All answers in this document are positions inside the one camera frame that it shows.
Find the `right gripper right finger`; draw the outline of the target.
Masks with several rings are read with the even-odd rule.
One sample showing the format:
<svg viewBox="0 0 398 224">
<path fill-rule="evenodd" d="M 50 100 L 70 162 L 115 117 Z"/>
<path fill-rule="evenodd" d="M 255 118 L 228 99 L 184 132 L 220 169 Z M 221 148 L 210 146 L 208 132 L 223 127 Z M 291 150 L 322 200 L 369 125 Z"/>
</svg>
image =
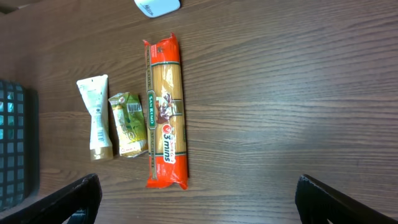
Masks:
<svg viewBox="0 0 398 224">
<path fill-rule="evenodd" d="M 301 175 L 297 182 L 295 204 L 303 224 L 397 224 L 397 220 L 371 209 L 307 174 Z"/>
</svg>

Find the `green snack packet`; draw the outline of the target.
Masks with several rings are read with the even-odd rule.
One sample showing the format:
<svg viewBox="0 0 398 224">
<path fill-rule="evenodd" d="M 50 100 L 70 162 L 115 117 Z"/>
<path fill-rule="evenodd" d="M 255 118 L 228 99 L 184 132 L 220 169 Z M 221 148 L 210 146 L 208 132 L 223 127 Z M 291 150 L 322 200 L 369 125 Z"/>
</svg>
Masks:
<svg viewBox="0 0 398 224">
<path fill-rule="evenodd" d="M 108 99 L 119 139 L 119 155 L 136 157 L 148 150 L 147 131 L 138 95 L 118 93 Z"/>
</svg>

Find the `white tube gold cap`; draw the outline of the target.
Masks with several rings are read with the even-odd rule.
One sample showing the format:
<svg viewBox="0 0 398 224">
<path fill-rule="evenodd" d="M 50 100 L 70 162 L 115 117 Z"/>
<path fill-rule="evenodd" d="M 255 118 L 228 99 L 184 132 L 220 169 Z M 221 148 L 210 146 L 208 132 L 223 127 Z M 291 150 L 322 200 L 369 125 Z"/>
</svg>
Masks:
<svg viewBox="0 0 398 224">
<path fill-rule="evenodd" d="M 76 82 L 83 102 L 91 116 L 90 158 L 92 161 L 113 159 L 109 138 L 107 74 Z"/>
</svg>

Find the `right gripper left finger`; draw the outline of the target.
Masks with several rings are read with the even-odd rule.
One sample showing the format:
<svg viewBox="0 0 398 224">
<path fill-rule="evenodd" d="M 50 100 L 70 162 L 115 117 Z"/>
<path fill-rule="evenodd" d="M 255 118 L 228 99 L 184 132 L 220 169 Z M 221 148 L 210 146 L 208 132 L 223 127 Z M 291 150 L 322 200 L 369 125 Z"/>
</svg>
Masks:
<svg viewBox="0 0 398 224">
<path fill-rule="evenodd" d="M 88 174 L 3 219 L 4 224 L 94 224 L 102 199 L 97 174 Z"/>
</svg>

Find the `red spaghetti packet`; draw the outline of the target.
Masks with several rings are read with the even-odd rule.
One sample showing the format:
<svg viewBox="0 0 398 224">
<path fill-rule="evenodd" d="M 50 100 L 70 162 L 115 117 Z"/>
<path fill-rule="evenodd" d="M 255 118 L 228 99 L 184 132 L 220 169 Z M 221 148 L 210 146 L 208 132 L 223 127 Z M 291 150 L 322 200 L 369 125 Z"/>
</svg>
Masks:
<svg viewBox="0 0 398 224">
<path fill-rule="evenodd" d="M 156 44 L 144 42 L 146 56 L 148 188 L 177 184 L 188 189 L 180 49 L 175 34 Z"/>
</svg>

